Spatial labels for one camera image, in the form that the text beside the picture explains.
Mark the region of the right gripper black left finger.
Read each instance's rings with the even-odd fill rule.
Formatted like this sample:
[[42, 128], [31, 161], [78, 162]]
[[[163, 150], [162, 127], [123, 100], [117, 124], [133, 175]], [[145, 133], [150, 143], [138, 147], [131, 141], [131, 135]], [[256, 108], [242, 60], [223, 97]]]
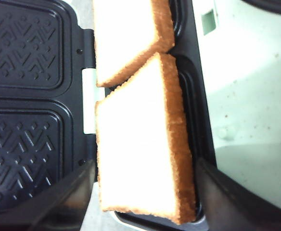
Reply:
[[78, 231], [87, 211], [96, 176], [89, 160], [55, 185], [0, 214], [0, 231]]

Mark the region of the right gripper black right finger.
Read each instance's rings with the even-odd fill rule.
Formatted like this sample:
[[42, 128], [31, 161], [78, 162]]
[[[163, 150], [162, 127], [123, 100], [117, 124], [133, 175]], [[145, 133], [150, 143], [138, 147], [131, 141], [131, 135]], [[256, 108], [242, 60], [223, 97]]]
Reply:
[[280, 208], [202, 158], [195, 170], [199, 200], [211, 231], [281, 231]]

